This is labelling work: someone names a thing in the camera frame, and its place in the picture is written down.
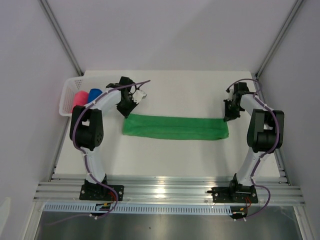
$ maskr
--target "green towel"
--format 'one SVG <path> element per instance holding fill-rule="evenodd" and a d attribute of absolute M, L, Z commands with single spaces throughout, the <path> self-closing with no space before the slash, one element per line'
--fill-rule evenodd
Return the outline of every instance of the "green towel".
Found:
<path fill-rule="evenodd" d="M 123 134 L 153 139 L 219 140 L 229 136 L 222 118 L 189 118 L 130 114 Z"/>

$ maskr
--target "white table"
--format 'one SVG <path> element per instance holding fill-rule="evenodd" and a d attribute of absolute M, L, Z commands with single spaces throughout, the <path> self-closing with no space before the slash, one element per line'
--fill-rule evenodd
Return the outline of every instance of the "white table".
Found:
<path fill-rule="evenodd" d="M 223 118 L 226 88 L 236 80 L 251 78 L 247 71 L 86 71 L 85 76 L 119 75 L 142 82 L 147 93 L 135 114 Z M 248 82 L 254 91 L 252 82 Z M 124 117 L 112 109 L 103 118 L 102 164 L 106 173 L 131 176 L 232 177 L 241 167 L 247 151 L 250 115 L 229 121 L 229 137 L 223 140 L 163 140 L 122 135 Z M 85 174 L 82 155 L 69 138 L 64 139 L 56 174 Z M 260 171 L 261 177 L 278 178 L 271 155 Z"/>

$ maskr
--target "white basket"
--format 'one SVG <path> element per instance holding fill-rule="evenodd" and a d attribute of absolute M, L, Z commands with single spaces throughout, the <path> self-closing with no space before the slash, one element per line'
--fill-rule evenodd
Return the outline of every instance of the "white basket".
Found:
<path fill-rule="evenodd" d="M 72 105 L 75 94 L 79 91 L 90 92 L 91 89 L 104 91 L 110 83 L 118 83 L 121 75 L 108 76 L 79 76 L 65 81 L 59 103 L 59 114 L 61 116 L 72 116 Z"/>

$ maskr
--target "metal pole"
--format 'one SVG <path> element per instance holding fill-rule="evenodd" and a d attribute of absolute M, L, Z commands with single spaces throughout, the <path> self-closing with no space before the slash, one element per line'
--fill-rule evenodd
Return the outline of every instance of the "metal pole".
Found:
<path fill-rule="evenodd" d="M 74 67 L 76 73 L 79 75 L 79 76 L 83 76 L 83 72 L 81 71 L 80 69 L 80 66 L 67 42 L 67 39 L 64 35 L 64 33 L 62 32 L 58 22 L 57 22 L 57 19 L 54 15 L 54 13 L 52 12 L 51 8 L 50 8 L 50 5 L 48 3 L 47 0 L 38 0 L 44 14 L 46 15 L 49 23 L 51 24 L 58 40 L 60 41 L 61 45 L 62 45 L 62 48 L 65 52 L 65 54 L 67 55 L 70 63 L 72 64 L 72 66 Z"/>
<path fill-rule="evenodd" d="M 58 164 L 58 160 L 59 160 L 59 157 L 60 157 L 60 153 L 61 153 L 61 150 L 62 150 L 62 146 L 64 144 L 64 140 L 65 140 L 65 137 L 67 135 L 67 132 L 68 132 L 68 127 L 69 127 L 69 122 L 70 122 L 70 117 L 68 117 L 67 121 L 65 122 L 65 125 L 64 125 L 64 128 L 63 128 L 63 131 L 62 131 L 62 134 L 60 136 L 60 140 L 59 140 L 59 145 L 56 149 L 56 152 L 55 152 L 55 155 L 54 155 L 54 159 L 53 159 L 53 162 L 51 163 L 51 166 L 50 166 L 50 172 L 48 173 L 47 177 L 44 179 L 45 181 L 48 181 L 50 182 L 51 181 L 51 178 L 52 178 L 52 175 L 55 173 L 55 170 L 56 170 L 56 166 Z"/>
<path fill-rule="evenodd" d="M 263 59 L 258 71 L 256 72 L 256 78 L 259 79 L 262 75 L 263 71 L 265 70 L 267 64 L 274 56 L 275 52 L 277 51 L 280 43 L 283 41 L 286 33 L 288 32 L 289 28 L 292 26 L 294 19 L 298 15 L 299 10 L 302 8 L 303 3 L 305 0 L 296 0 L 289 15 L 287 16 L 286 20 L 284 21 L 279 33 L 277 34 L 275 40 L 273 41 L 267 55 Z"/>

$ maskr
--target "gray wall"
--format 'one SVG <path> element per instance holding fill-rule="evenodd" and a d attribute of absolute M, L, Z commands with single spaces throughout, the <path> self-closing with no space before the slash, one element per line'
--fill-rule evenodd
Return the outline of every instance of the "gray wall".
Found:
<path fill-rule="evenodd" d="M 18 240 L 66 122 L 63 83 L 75 73 L 36 0 L 1 1 L 0 32 L 0 203 L 11 198 L 1 239 Z"/>
<path fill-rule="evenodd" d="M 308 0 L 262 75 L 267 102 L 285 113 L 283 152 L 320 236 L 320 1 Z"/>
<path fill-rule="evenodd" d="M 84 70 L 251 71 L 295 0 L 50 0 Z"/>

